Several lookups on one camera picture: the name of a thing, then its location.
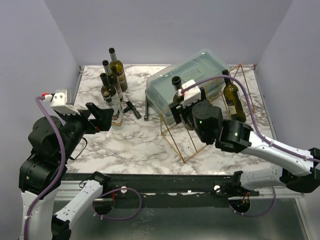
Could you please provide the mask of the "clear square glass bottle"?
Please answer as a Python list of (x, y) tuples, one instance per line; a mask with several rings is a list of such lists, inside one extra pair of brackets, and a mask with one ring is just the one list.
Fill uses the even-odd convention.
[(102, 97), (104, 100), (104, 103), (102, 105), (103, 108), (113, 110), (111, 126), (115, 129), (122, 128), (124, 116), (118, 94), (116, 93), (115, 95), (111, 96), (111, 93), (105, 90), (102, 93)]

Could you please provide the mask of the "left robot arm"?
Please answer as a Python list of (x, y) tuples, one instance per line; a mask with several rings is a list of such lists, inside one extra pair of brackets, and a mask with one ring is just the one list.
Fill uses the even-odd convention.
[(21, 240), (68, 240), (74, 223), (97, 197), (107, 197), (111, 177), (99, 172), (89, 176), (81, 190), (65, 207), (53, 212), (55, 197), (67, 171), (66, 163), (85, 134), (107, 132), (112, 109), (94, 103), (76, 115), (45, 114), (28, 136), (31, 155), (19, 169), (18, 187), (23, 201)]

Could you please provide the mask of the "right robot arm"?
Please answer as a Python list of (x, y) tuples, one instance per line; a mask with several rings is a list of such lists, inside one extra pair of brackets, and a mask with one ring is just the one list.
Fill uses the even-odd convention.
[(320, 161), (317, 148), (303, 150), (262, 135), (257, 127), (238, 120), (224, 119), (220, 107), (213, 106), (204, 90), (194, 87), (176, 89), (170, 110), (177, 124), (195, 131), (206, 145), (223, 152), (258, 157), (273, 164), (256, 171), (236, 171), (230, 183), (230, 195), (241, 196), (264, 187), (287, 187), (298, 193), (311, 193), (320, 186)]

